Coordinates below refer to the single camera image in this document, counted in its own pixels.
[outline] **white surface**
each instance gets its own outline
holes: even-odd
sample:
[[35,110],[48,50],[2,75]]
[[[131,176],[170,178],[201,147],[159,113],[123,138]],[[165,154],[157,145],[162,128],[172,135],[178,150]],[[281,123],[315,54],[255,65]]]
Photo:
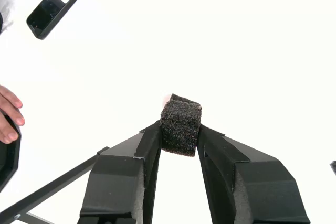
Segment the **white surface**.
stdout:
[[[160,117],[174,92],[205,125],[280,159],[312,224],[335,223],[334,0],[79,0],[45,41],[17,0],[0,80],[23,101],[0,210]],[[88,176],[32,213],[77,223]],[[153,224],[211,223],[198,158],[162,153]]]

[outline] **smartphone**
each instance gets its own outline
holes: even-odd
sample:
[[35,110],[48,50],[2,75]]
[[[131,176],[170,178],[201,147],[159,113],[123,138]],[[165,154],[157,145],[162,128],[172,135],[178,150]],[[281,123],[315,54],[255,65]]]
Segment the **smartphone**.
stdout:
[[27,25],[38,39],[45,39],[77,0],[42,0],[27,18]]

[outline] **human hand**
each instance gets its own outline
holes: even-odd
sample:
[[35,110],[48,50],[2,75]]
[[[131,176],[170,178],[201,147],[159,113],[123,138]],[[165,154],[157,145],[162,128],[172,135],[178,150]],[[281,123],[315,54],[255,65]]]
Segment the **human hand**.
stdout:
[[0,141],[5,144],[10,144],[11,142],[17,140],[18,134],[11,127],[11,125],[6,120],[4,113],[6,113],[13,122],[18,126],[23,126],[25,124],[25,119],[19,112],[19,108],[22,107],[22,102],[19,98],[9,91],[4,86],[0,85]]

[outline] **black object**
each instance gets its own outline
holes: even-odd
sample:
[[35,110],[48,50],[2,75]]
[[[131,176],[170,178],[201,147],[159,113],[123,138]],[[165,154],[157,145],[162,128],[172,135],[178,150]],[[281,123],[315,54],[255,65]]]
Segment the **black object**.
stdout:
[[332,170],[334,171],[334,173],[336,174],[336,161],[332,162],[330,166]]
[[5,115],[5,117],[9,124],[16,130],[18,139],[11,144],[4,144],[3,142],[0,142],[0,192],[4,189],[18,169],[21,143],[20,128],[14,124],[8,115]]
[[[185,103],[173,102],[174,107],[167,109],[187,115],[184,109],[189,106]],[[163,127],[167,126],[157,121],[115,147],[102,150],[89,176],[78,224],[152,223],[159,159],[163,139],[169,137],[163,136]],[[193,140],[190,146],[185,145],[189,132],[183,136],[183,129],[191,126],[198,127],[198,123],[177,125],[176,132],[170,127],[171,134],[179,133],[184,142],[175,142],[175,149],[192,149]],[[310,224],[296,181],[279,160],[204,125],[199,127],[195,145],[214,224]],[[190,152],[182,150],[181,154]],[[26,214],[49,197],[54,189],[46,188],[0,213],[0,223],[13,222],[15,215]],[[34,224],[31,218],[18,217]]]
[[76,0],[42,0],[27,18],[27,24],[38,39],[45,39]]
[[0,33],[1,33],[1,30],[2,30],[2,24],[4,23],[4,20],[2,18],[2,15],[0,13]]
[[201,127],[199,103],[173,94],[161,113],[162,149],[184,156],[195,156]]
[[1,212],[0,223],[8,224],[12,223],[15,220],[20,220],[24,223],[29,224],[50,223],[42,220],[37,216],[30,214],[29,211],[32,210],[37,205],[41,204],[43,201],[50,198],[58,191],[62,190],[67,185],[74,182],[77,178],[81,177],[82,175],[90,171],[95,162],[97,161],[99,155],[108,149],[109,149],[108,147],[105,147],[104,149],[100,150],[97,153],[97,155],[86,160],[79,166],[75,167],[74,169],[70,170],[69,172],[65,173],[64,175],[60,176],[54,181],[50,182],[48,185],[42,187],[41,189],[37,190],[36,192],[32,193],[31,195],[27,196],[26,198],[22,199],[21,201],[17,202],[16,204],[12,205],[11,207]]

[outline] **phone screen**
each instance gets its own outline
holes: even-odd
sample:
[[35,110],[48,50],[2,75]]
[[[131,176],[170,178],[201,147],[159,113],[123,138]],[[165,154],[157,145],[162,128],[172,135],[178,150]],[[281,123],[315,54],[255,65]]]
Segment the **phone screen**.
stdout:
[[69,0],[42,0],[27,19],[36,36],[39,36]]

